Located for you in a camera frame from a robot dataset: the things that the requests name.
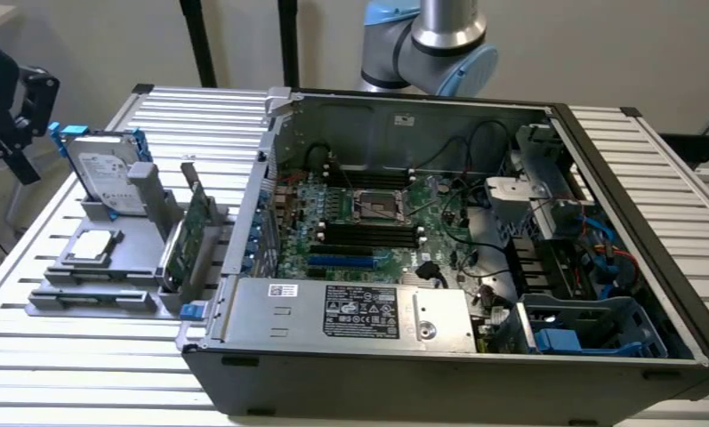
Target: motherboard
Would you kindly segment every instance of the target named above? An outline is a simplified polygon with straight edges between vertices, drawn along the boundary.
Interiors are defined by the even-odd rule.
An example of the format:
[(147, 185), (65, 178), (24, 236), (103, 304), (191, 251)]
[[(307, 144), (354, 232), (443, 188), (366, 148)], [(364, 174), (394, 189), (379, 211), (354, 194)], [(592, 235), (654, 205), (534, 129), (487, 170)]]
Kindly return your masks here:
[[(450, 197), (462, 185), (431, 174), (289, 171), (275, 192), (277, 277), (463, 288), (456, 263), (470, 247), (443, 232), (468, 239), (466, 207)], [(444, 283), (418, 277), (426, 262)]]

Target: circuit board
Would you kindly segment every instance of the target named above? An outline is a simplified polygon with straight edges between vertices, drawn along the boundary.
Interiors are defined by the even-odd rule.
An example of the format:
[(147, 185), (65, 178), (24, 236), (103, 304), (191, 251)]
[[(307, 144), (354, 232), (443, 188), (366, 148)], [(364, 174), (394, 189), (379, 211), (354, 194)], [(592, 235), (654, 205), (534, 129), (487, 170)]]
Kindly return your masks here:
[(193, 184), (188, 210), (181, 220), (172, 253), (167, 261), (167, 273), (175, 289), (183, 284), (196, 264), (203, 229), (209, 222), (209, 198), (200, 183)]
[[(352, 189), (328, 187), (309, 174), (295, 185), (280, 189), (284, 206), (277, 277), (430, 285), (414, 275), (414, 269), (423, 262), (432, 261), (440, 270), (447, 271), (451, 253), (456, 251), (462, 257), (467, 251), (467, 247), (442, 231), (442, 211), (450, 191), (446, 185), (438, 186), (439, 180), (438, 176), (420, 175), (402, 190)], [(459, 209), (460, 201), (452, 200), (446, 211), (454, 215)], [(414, 247), (390, 247), (392, 242), (387, 237), (383, 238), (383, 246), (363, 241), (358, 245), (371, 248), (372, 265), (317, 268), (309, 265), (309, 257), (315, 258), (319, 254), (315, 249), (323, 245), (317, 239), (320, 222), (327, 225), (321, 232), (351, 225), (360, 228), (370, 226), (368, 230), (383, 230), (383, 233), (391, 229), (415, 230), (419, 227), (419, 243)], [(467, 227), (458, 227), (458, 223), (456, 219), (447, 227), (456, 237), (468, 239)], [(366, 240), (366, 237), (358, 235), (351, 239)]]

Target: warning label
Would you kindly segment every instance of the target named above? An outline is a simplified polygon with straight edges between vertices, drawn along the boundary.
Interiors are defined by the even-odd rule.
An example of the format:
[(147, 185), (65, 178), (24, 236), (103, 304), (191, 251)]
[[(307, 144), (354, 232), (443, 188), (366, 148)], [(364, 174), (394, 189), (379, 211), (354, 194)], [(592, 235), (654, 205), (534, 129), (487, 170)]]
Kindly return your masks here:
[(399, 339), (395, 288), (326, 286), (324, 307), (321, 332), (327, 336)]

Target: black pole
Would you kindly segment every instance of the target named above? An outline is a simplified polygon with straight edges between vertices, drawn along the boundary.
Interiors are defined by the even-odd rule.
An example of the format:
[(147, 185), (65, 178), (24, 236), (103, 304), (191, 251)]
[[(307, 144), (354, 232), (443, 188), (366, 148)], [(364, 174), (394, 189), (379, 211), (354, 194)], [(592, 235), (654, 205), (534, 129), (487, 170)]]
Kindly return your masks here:
[(296, 0), (277, 0), (280, 48), (283, 50), (283, 84), (297, 87), (297, 43), (295, 40)]
[(213, 75), (213, 64), (211, 63), (209, 38), (207, 28), (203, 24), (203, 13), (200, 11), (200, 0), (179, 0), (179, 7), (183, 10), (185, 24), (188, 25), (189, 45), (192, 55), (196, 59), (199, 69), (200, 85), (203, 87), (216, 87), (216, 76)]

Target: hard drive label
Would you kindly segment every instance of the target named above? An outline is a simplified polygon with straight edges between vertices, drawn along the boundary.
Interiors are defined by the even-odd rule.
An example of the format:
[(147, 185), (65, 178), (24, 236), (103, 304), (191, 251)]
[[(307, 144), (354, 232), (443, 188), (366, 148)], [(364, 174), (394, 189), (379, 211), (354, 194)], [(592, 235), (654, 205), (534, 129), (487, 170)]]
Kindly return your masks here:
[(392, 287), (326, 286), (321, 332), (340, 338), (399, 339)]
[(119, 214), (144, 215), (137, 188), (127, 180), (129, 168), (124, 161), (116, 156), (97, 153), (80, 153), (79, 159), (81, 179), (101, 203)]

